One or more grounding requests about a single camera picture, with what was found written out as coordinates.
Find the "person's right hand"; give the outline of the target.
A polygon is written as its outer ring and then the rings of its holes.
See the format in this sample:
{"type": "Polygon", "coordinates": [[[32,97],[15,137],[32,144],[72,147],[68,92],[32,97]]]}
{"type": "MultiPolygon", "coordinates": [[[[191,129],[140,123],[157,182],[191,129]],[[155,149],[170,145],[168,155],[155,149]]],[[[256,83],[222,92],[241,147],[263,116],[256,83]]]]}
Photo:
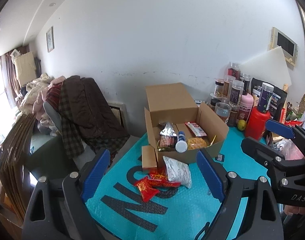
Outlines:
{"type": "Polygon", "coordinates": [[[288,216],[305,215],[305,207],[296,207],[296,206],[285,205],[284,213],[288,216]]]}

